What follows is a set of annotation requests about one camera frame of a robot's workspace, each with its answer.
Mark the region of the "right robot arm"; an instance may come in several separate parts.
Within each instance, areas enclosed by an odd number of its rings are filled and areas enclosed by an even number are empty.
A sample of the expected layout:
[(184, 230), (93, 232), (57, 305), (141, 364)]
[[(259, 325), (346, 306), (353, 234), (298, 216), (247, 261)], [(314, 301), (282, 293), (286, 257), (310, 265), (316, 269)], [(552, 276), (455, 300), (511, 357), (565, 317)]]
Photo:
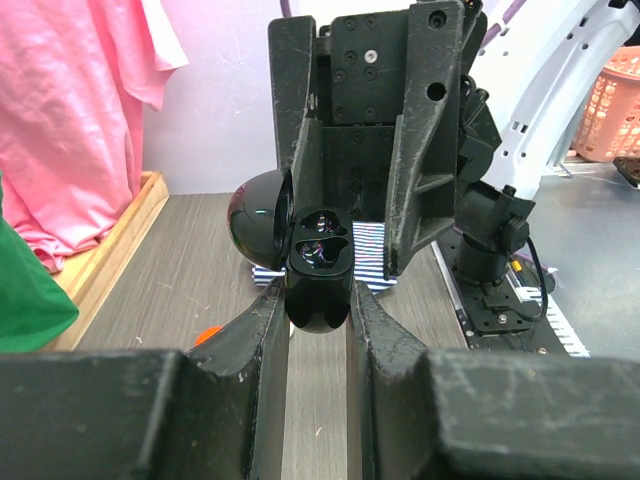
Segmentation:
[(385, 227), (382, 271), (462, 223), (466, 185), (532, 198), (635, 1), (418, 1), (268, 27), (277, 162), (298, 209)]

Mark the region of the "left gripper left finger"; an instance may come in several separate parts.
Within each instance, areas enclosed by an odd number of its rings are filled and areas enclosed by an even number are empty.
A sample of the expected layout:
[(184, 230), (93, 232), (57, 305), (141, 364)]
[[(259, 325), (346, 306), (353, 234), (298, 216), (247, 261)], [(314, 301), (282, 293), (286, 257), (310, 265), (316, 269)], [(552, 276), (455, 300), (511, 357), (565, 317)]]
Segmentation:
[(275, 279), (190, 351), (1, 359), (5, 479), (277, 479), (289, 324)]

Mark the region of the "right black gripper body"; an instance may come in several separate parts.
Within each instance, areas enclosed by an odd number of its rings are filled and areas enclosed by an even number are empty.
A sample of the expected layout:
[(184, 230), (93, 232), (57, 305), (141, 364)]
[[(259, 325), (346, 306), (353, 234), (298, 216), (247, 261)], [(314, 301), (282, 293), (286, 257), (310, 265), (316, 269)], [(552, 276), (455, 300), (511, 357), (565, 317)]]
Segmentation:
[(356, 221), (385, 216), (407, 32), (405, 10), (351, 14), (321, 27), (314, 41), (320, 123), (314, 202)]

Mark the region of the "orange earbud charging case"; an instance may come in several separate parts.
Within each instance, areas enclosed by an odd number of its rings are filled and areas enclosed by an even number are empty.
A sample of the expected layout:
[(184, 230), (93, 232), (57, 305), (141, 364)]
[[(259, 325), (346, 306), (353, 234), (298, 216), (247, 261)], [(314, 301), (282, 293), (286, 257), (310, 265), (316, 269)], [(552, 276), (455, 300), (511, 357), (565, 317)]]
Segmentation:
[(198, 347), (204, 342), (208, 341), (211, 337), (215, 336), (221, 329), (222, 329), (222, 326), (208, 327), (198, 335), (194, 346)]

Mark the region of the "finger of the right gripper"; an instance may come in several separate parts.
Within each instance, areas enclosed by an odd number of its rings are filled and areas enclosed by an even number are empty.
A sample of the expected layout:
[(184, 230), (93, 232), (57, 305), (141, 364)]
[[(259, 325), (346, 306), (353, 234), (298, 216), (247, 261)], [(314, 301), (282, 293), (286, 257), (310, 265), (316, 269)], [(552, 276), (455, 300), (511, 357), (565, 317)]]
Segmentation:
[(384, 274), (453, 227), (464, 6), (410, 6), (402, 113), (397, 117), (385, 210)]
[(320, 207), (323, 123), (318, 119), (315, 20), (275, 19), (268, 41), (277, 164), (291, 171), (294, 209)]

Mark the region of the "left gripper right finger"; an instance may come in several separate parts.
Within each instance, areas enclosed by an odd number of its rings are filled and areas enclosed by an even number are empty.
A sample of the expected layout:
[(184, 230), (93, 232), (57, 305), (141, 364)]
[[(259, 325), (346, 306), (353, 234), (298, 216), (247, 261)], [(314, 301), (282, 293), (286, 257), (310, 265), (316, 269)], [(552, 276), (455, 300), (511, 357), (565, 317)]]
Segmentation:
[(350, 306), (350, 478), (638, 477), (636, 363), (431, 349), (364, 283)]

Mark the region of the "blue striped cloth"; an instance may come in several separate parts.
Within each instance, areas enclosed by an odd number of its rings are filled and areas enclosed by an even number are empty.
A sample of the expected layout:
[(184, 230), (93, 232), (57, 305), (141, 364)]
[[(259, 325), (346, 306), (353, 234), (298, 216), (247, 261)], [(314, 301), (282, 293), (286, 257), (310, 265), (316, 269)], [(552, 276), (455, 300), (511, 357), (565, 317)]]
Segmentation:
[(384, 223), (355, 222), (354, 278), (364, 282), (373, 293), (381, 292), (397, 284), (395, 277), (386, 278), (383, 270)]

